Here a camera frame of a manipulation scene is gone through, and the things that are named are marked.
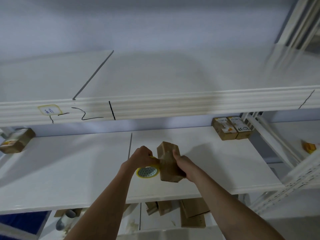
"handwritten label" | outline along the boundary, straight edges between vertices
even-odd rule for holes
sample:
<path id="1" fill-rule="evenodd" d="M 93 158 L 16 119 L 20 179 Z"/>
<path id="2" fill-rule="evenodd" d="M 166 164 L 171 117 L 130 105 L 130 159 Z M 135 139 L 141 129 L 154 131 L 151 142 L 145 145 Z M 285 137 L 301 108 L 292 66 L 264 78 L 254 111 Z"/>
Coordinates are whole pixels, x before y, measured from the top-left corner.
<path id="1" fill-rule="evenodd" d="M 42 105 L 39 106 L 38 109 L 41 111 L 43 115 L 46 116 L 62 114 L 61 109 L 58 107 L 58 105 L 55 104 Z"/>

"packing tape roll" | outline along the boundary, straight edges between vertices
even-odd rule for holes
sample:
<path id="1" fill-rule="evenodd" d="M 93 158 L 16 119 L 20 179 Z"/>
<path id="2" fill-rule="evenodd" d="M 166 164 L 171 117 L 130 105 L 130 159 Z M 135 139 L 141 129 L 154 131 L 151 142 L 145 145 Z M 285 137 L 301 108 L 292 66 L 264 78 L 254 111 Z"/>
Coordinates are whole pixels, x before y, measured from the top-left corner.
<path id="1" fill-rule="evenodd" d="M 137 169 L 137 176 L 142 178 L 142 179 L 149 179 L 156 177 L 159 173 L 159 165 L 151 165 L 150 167 L 145 167 L 145 168 L 138 168 Z"/>

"human hand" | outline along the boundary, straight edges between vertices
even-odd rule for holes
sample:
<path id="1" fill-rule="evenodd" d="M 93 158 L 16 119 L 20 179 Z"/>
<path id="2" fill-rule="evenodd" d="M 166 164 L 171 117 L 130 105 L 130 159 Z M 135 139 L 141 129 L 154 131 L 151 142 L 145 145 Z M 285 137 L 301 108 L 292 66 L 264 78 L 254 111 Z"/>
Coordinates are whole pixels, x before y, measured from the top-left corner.
<path id="1" fill-rule="evenodd" d="M 172 153 L 177 161 L 178 167 L 186 173 L 186 178 L 189 181 L 194 182 L 196 172 L 201 169 L 197 165 L 195 165 L 187 156 L 180 156 L 175 150 L 173 150 Z"/>
<path id="2" fill-rule="evenodd" d="M 127 164 L 133 170 L 159 164 L 159 159 L 151 158 L 150 156 L 152 156 L 152 151 L 143 145 L 134 151 Z"/>

